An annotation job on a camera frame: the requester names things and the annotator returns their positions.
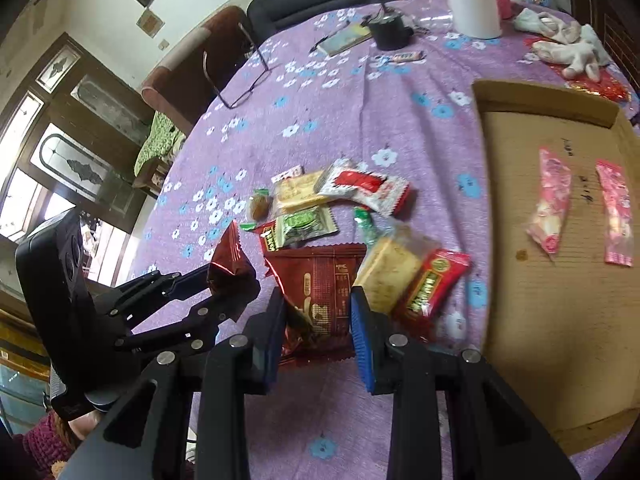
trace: purple tablecloth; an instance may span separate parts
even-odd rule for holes
[[[394,5],[417,21],[448,14],[445,0]],[[508,22],[496,40],[476,41],[446,31],[414,37],[404,51],[426,54],[414,63],[383,64],[376,57],[384,53],[371,40],[335,57],[308,54],[345,19],[372,10],[317,16],[261,46],[270,75],[238,108],[228,110],[213,101],[194,127],[146,225],[134,276],[155,268],[188,272],[202,265],[232,219],[244,219],[255,187],[272,187],[273,175],[297,164],[311,172],[349,156],[372,170],[411,181],[417,190],[408,215],[412,227],[446,248],[471,254],[473,270],[456,286],[437,329],[444,344],[481,347],[491,237],[484,145],[470,85],[481,77],[564,81],[529,53],[524,35]],[[261,70],[254,56],[223,95],[235,99]],[[616,67],[609,70],[623,79]],[[628,116],[637,110],[637,100],[626,105]],[[332,209],[340,232],[315,244],[356,241],[353,208],[340,204]],[[257,236],[242,233],[241,242],[263,275]],[[261,286],[238,324],[221,326],[219,339],[241,330],[248,316],[266,307],[275,281],[262,279]],[[164,307],[140,329],[182,319],[200,298]],[[391,398],[368,395],[353,360],[283,370],[272,394],[246,401],[252,478],[383,479],[390,417]],[[447,433],[445,414],[441,431]],[[450,477],[448,449],[443,462]]]

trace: snack package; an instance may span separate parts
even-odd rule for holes
[[[604,207],[607,213],[607,234],[604,261],[632,267],[634,262],[634,234],[632,231],[631,201],[622,168],[598,160],[596,171],[600,178]]]
[[[265,255],[289,303],[281,364],[353,357],[349,301],[366,250],[363,244],[339,244]]]
[[[393,310],[394,319],[412,335],[427,338],[431,318],[470,265],[471,257],[468,254],[446,249],[433,251]]]
[[[314,190],[318,195],[348,198],[391,216],[402,208],[409,182],[400,176],[360,171],[352,160],[341,158],[322,172]]]
[[[367,251],[369,251],[376,244],[378,238],[380,238],[380,231],[373,224],[371,213],[365,207],[354,207],[353,219],[356,222],[358,236],[367,246]]]
[[[332,200],[331,197],[318,195],[314,191],[316,180],[321,174],[322,171],[316,171],[277,182],[275,206],[278,214],[294,213]]]
[[[317,205],[276,218],[276,248],[337,232],[331,209]]]
[[[367,253],[354,285],[360,285],[374,312],[389,314],[439,243],[397,222]]]
[[[222,234],[211,257],[207,271],[209,290],[213,296],[233,293],[252,280],[255,280],[255,269],[240,246],[238,223],[233,220]],[[238,321],[243,310],[244,308],[239,312],[228,312],[226,316]]]
[[[289,168],[287,171],[283,171],[282,173],[279,173],[275,176],[271,177],[271,183],[275,184],[276,182],[279,182],[281,180],[284,180],[286,178],[291,178],[293,176],[300,176],[304,173],[304,171],[302,170],[302,166],[297,165],[294,166],[293,168]]]
[[[527,233],[552,260],[558,252],[570,195],[571,170],[548,149],[540,148],[540,198]]]

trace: brown snack wrapper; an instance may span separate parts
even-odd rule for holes
[[[351,284],[366,252],[364,244],[339,244],[265,254],[289,303],[280,364],[353,357]]]
[[[240,246],[238,223],[233,220],[220,238],[211,257],[207,272],[209,290],[213,296],[233,294],[238,288],[245,287],[247,283],[253,285],[254,281],[254,266]],[[233,312],[227,317],[237,321],[240,314],[242,311]]]

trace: green snack wrapper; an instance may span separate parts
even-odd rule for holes
[[[338,231],[331,209],[317,205],[276,218],[276,247],[310,240]]]

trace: cardboard box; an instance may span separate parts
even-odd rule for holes
[[[623,431],[640,405],[640,142],[621,109],[570,89],[473,85],[486,140],[494,283],[484,354],[571,454]],[[572,170],[552,262],[525,232],[545,146]],[[604,263],[598,158],[625,168],[636,267]]]

